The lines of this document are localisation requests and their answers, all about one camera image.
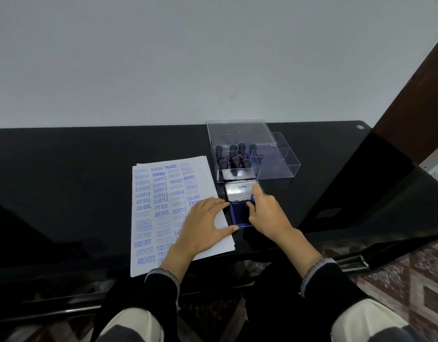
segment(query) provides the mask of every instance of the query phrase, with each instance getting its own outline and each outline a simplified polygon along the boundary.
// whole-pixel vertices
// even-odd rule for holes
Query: right hand
[[[292,229],[286,214],[272,195],[266,195],[258,184],[252,187],[256,205],[248,201],[249,222],[270,240],[277,243],[286,230]]]

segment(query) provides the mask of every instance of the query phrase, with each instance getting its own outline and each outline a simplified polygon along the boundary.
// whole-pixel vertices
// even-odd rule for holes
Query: sleeve
[[[118,280],[96,317],[91,341],[176,340],[178,296],[179,281],[167,270]]]
[[[331,258],[312,266],[300,294],[322,312],[319,328],[328,329],[332,341],[425,341],[396,313],[371,300]]]

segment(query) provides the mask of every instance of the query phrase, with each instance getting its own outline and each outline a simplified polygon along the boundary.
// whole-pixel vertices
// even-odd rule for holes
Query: hand
[[[210,249],[226,236],[232,235],[238,230],[238,226],[217,229],[214,225],[216,215],[229,204],[223,199],[214,197],[199,201],[189,212],[182,225],[179,238],[173,246],[183,250],[193,259],[197,254]]]
[[[286,214],[272,195],[266,195],[258,184],[252,187],[256,205],[248,201],[249,222],[270,240],[278,243],[287,230],[293,229]]]

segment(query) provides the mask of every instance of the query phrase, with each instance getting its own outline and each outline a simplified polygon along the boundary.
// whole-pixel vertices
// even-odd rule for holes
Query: white paper
[[[131,277],[159,267],[192,206],[211,196],[217,192],[205,156],[132,168]],[[227,227],[222,211],[214,224]],[[194,260],[234,249],[228,236]]]

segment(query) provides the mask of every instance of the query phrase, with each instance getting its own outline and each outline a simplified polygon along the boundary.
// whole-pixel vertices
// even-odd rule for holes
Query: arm
[[[397,314],[369,299],[333,259],[323,259],[272,195],[259,185],[252,193],[256,204],[247,203],[249,221],[284,251],[302,277],[300,295],[321,314],[319,329],[328,330],[333,341],[422,341]]]
[[[180,235],[161,263],[146,277],[118,280],[96,317],[91,341],[176,340],[179,286],[192,259],[213,247],[238,226],[217,229],[216,215],[229,203],[208,198],[190,210]]]

